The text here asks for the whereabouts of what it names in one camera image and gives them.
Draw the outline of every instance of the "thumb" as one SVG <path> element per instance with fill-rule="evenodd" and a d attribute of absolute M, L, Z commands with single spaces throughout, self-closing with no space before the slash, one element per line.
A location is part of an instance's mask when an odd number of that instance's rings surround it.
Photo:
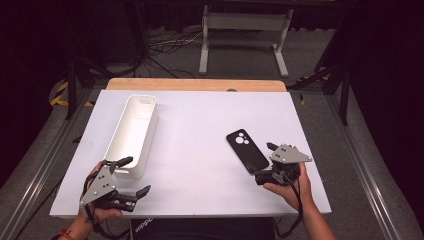
<path fill-rule="evenodd" d="M 101 221 L 109 218 L 118 218 L 122 216 L 122 211 L 116 208 L 111 208 L 108 210 L 98 211 L 97 216 Z"/>
<path fill-rule="evenodd" d="M 271 191 L 277 195 L 280 195 L 281 197 L 285 197 L 287 196 L 287 188 L 279 186 L 277 184 L 273 184 L 273 183 L 265 183 L 263 185 L 263 187 L 268 190 Z"/>

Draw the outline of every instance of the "white plastic container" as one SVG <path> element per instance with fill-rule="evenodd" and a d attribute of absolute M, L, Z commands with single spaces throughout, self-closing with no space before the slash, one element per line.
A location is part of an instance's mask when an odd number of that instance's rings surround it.
<path fill-rule="evenodd" d="M 104 159 L 118 161 L 133 157 L 133 161 L 116 168 L 115 176 L 130 179 L 143 176 L 157 120 L 154 96 L 131 95 L 128 98 Z"/>

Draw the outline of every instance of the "white table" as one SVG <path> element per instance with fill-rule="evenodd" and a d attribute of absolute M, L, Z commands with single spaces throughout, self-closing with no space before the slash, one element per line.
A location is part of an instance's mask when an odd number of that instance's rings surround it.
<path fill-rule="evenodd" d="M 157 98 L 159 120 L 144 175 L 115 178 L 121 193 L 151 185 L 124 217 L 252 217 L 295 213 L 284 200 L 257 186 L 226 142 L 246 129 L 268 156 L 267 142 L 297 146 L 313 156 L 289 93 L 104 90 L 100 94 L 50 214 L 74 217 L 84 180 L 102 160 L 131 94 Z M 315 162 L 307 163 L 321 212 L 331 212 Z"/>

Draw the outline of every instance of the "black phone case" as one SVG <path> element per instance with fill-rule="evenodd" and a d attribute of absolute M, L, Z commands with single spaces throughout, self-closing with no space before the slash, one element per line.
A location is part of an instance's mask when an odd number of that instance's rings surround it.
<path fill-rule="evenodd" d="M 227 141 L 250 174 L 269 166 L 268 160 L 244 129 L 228 134 Z"/>

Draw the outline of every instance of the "metal rail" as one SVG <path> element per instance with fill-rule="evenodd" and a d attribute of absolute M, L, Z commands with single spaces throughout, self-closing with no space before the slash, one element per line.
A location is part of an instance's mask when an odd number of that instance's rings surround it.
<path fill-rule="evenodd" d="M 349 127 L 344 126 L 342 120 L 340 119 L 339 107 L 336 98 L 334 95 L 326 95 L 325 98 L 328 106 L 331 109 L 332 116 L 336 120 L 340 133 L 342 134 L 342 137 L 349 147 L 350 155 L 353 160 L 352 163 L 356 173 L 359 176 L 359 180 L 361 181 L 362 187 L 365 190 L 365 194 L 368 197 L 371 207 L 374 210 L 375 216 L 378 223 L 380 224 L 384 236 L 386 239 L 402 239 L 401 235 L 396 229 L 396 226 L 393 223 L 387 206 L 383 200 L 383 197 L 381 196 L 380 190 L 375 183 L 367 163 L 361 158 L 357 150 Z"/>
<path fill-rule="evenodd" d="M 87 102 L 90 96 L 90 89 L 82 89 L 81 91 L 82 92 L 78 99 L 78 106 L 76 111 L 68 121 L 65 121 L 63 123 L 62 127 L 60 128 L 46 157 L 44 158 L 33 180 L 25 191 L 24 196 L 22 197 L 21 201 L 19 202 L 19 205 L 17 206 L 15 212 L 13 213 L 8 224 L 6 225 L 6 228 L 1 233 L 0 239 L 15 239 L 20 228 L 24 225 L 32 206 L 37 200 L 37 197 L 40 194 L 44 183 L 46 182 L 50 171 L 53 168 L 56 159 L 62 150 L 68 133 L 72 129 L 75 120 L 78 118 L 81 110 L 83 109 L 85 103 Z"/>

